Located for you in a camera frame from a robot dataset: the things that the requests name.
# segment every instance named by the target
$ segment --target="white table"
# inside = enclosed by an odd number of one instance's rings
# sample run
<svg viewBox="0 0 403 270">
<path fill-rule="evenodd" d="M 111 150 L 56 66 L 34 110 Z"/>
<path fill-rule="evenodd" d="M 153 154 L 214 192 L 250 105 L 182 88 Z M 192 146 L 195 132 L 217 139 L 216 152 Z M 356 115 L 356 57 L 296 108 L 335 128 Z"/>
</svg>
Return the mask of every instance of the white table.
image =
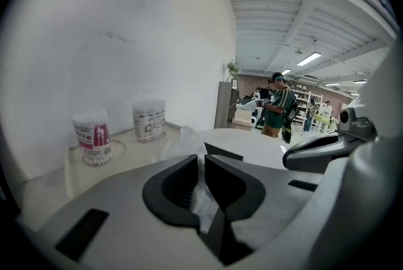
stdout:
<svg viewBox="0 0 403 270">
<path fill-rule="evenodd" d="M 279 139 L 238 129 L 213 129 L 200 132 L 201 139 L 210 145 L 244 156 L 244 162 L 277 169 L 285 169 Z M 113 158 L 102 166 L 87 166 L 82 162 L 79 147 L 66 150 L 65 181 L 69 199 L 85 192 L 103 179 L 153 163 L 168 140 L 179 140 L 179 127 L 166 125 L 166 135 L 151 142 L 136 141 L 133 130 L 111 136 Z"/>
</svg>

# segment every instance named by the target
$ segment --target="fluorescent light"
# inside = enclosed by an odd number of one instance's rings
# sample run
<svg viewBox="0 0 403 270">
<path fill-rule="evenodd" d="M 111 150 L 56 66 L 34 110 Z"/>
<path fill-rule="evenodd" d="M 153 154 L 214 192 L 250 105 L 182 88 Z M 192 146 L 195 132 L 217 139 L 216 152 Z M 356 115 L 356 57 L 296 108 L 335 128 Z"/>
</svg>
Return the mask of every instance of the fluorescent light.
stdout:
<svg viewBox="0 0 403 270">
<path fill-rule="evenodd" d="M 301 62 L 299 62 L 297 65 L 298 66 L 303 66 L 306 63 L 309 63 L 310 61 L 313 61 L 314 59 L 317 59 L 318 57 L 320 57 L 322 54 L 320 53 L 313 53 L 312 55 L 309 55 L 305 60 L 302 60 Z"/>
</svg>

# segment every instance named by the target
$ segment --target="plastic container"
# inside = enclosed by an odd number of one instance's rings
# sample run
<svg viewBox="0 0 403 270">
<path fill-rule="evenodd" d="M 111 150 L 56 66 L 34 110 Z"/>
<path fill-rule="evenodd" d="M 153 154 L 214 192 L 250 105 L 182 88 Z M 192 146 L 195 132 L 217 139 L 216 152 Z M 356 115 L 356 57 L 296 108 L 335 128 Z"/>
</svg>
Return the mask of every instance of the plastic container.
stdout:
<svg viewBox="0 0 403 270">
<path fill-rule="evenodd" d="M 107 163 L 113 156 L 106 110 L 77 115 L 73 118 L 83 161 L 90 166 Z"/>
<path fill-rule="evenodd" d="M 165 100 L 133 102 L 134 134 L 139 142 L 149 142 L 165 135 Z"/>
</svg>

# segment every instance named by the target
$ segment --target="plastic bag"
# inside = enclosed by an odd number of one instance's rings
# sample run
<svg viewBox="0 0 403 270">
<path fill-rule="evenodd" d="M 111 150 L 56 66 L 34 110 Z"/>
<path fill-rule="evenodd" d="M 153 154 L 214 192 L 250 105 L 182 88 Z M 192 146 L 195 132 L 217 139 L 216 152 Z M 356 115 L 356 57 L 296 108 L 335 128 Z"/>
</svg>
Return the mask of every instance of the plastic bag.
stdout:
<svg viewBox="0 0 403 270">
<path fill-rule="evenodd" d="M 219 205 L 205 181 L 204 158 L 207 155 L 207 149 L 202 138 L 190 127 L 182 127 L 179 141 L 166 144 L 161 154 L 161 160 L 193 154 L 198 156 L 198 183 L 192 194 L 190 210 L 199 216 L 200 232 L 208 233 Z"/>
</svg>

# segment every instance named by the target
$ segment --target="label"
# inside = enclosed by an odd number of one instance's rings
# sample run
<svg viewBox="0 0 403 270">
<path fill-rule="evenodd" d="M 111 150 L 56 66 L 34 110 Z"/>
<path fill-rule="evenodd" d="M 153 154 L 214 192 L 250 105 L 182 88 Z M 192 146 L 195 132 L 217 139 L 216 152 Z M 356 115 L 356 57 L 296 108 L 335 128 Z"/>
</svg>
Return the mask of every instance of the label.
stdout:
<svg viewBox="0 0 403 270">
<path fill-rule="evenodd" d="M 100 125 L 95 127 L 82 127 L 75 125 L 78 143 L 84 155 L 102 158 L 110 155 L 112 147 L 108 127 Z"/>
<path fill-rule="evenodd" d="M 165 111 L 133 116 L 134 133 L 140 141 L 149 141 L 165 133 Z"/>
</svg>

